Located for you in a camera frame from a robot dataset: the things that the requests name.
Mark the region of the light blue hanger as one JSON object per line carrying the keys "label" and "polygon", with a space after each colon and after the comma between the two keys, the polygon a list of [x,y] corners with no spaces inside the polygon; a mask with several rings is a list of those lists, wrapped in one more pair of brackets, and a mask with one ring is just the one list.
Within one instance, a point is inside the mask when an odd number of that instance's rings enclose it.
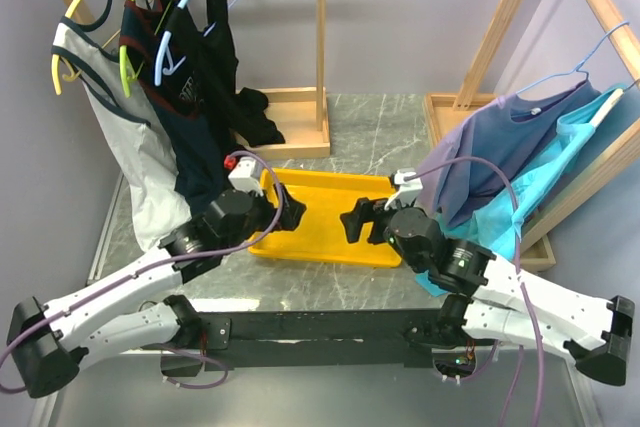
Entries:
{"label": "light blue hanger", "polygon": [[[179,0],[169,16],[165,29],[160,39],[154,67],[153,67],[153,84],[160,87],[164,77],[172,76],[187,60],[183,55],[181,58],[174,57],[171,50],[171,41],[175,37],[175,24],[181,15],[187,11],[190,0]],[[228,3],[228,7],[232,8],[239,0],[232,0]]]}

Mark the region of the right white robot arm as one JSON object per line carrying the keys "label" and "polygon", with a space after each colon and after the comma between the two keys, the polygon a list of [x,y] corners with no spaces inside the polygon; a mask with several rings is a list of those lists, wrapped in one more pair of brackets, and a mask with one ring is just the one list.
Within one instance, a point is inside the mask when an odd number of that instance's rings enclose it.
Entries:
{"label": "right white robot arm", "polygon": [[451,347],[465,340],[540,348],[571,361],[588,378],[610,386],[627,381],[635,304],[623,296],[580,294],[525,270],[467,240],[445,236],[418,207],[385,209],[361,198],[341,214],[346,239],[359,241],[371,224],[371,244],[389,245],[416,273],[444,290],[435,335]]}

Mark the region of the black tank top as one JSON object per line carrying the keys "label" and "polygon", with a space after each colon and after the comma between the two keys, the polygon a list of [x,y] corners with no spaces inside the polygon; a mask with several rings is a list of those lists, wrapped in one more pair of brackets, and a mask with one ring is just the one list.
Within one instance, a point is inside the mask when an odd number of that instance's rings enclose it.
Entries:
{"label": "black tank top", "polygon": [[207,26],[200,30],[188,8],[176,22],[176,58],[183,55],[182,65],[192,79],[200,110],[219,141],[235,142],[240,135],[251,147],[278,145],[285,142],[276,123],[266,116],[267,96],[258,90],[236,88],[238,59],[229,24],[228,0],[206,0]]}

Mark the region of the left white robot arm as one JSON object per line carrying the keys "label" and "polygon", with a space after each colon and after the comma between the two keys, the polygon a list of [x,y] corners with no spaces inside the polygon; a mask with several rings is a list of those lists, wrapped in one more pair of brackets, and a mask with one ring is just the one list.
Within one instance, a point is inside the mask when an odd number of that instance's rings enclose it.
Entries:
{"label": "left white robot arm", "polygon": [[200,335],[200,317],[186,300],[171,297],[135,312],[145,297],[184,285],[222,259],[252,245],[252,235],[294,231],[307,209],[287,189],[226,190],[207,209],[174,229],[120,271],[75,293],[14,307],[3,360],[13,360],[31,398],[68,385],[81,370],[120,352],[153,344],[186,349]]}

